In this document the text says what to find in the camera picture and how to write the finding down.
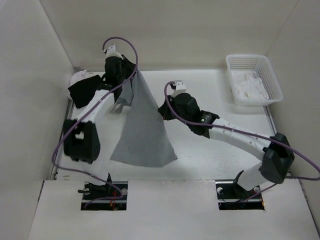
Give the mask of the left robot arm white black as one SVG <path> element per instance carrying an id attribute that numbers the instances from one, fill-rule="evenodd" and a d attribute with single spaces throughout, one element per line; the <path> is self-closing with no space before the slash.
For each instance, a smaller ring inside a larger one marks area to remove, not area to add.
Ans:
<path id="1" fill-rule="evenodd" d="M 108 56 L 103 75 L 86 77 L 68 88 L 75 107 L 83 109 L 77 117 L 63 123 L 63 133 L 66 134 L 81 120 L 63 141 L 64 154 L 72 161 L 91 165 L 97 160 L 101 150 L 97 123 L 111 106 L 111 98 L 115 102 L 119 99 L 123 88 L 118 86 L 130 77 L 135 67 L 123 54 Z"/>

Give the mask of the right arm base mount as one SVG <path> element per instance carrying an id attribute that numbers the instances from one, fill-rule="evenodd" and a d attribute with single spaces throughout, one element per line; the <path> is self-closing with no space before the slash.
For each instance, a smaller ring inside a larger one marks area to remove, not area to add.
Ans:
<path id="1" fill-rule="evenodd" d="M 256 195 L 260 191 L 257 185 L 256 190 L 245 190 L 238 185 L 238 180 L 243 173 L 240 171 L 234 180 L 221 180 L 215 182 L 218 208 L 220 211 L 240 210 L 264 210 L 262 195 Z"/>

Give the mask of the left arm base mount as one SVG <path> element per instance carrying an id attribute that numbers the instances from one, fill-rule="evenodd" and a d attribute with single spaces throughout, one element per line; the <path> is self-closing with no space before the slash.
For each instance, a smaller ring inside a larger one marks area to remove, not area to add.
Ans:
<path id="1" fill-rule="evenodd" d="M 108 173 L 104 184 L 93 184 L 85 182 L 84 187 L 77 192 L 81 194 L 82 211 L 125 211 L 129 183 L 127 181 L 113 181 Z"/>

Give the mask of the grey tank top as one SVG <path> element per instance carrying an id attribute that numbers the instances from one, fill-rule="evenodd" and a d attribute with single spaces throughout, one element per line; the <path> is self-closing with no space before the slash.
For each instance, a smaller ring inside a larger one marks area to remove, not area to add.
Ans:
<path id="1" fill-rule="evenodd" d="M 161 168 L 175 161 L 178 157 L 158 113 L 159 107 L 140 71 L 122 86 L 109 111 L 120 114 L 124 107 L 129 107 L 129 111 L 110 159 L 149 168 Z"/>

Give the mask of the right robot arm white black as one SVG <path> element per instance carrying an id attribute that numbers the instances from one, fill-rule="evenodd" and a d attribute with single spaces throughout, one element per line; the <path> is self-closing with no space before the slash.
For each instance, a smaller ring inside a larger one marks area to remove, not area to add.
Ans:
<path id="1" fill-rule="evenodd" d="M 183 119 L 194 134 L 225 142 L 259 160 L 253 167 L 241 170 L 233 180 L 231 190 L 238 198 L 266 182 L 282 184 L 295 159 L 292 150 L 286 148 L 289 142 L 285 135 L 258 137 L 255 133 L 245 132 L 217 114 L 201 110 L 196 99 L 188 93 L 168 96 L 158 112 L 166 121 Z"/>

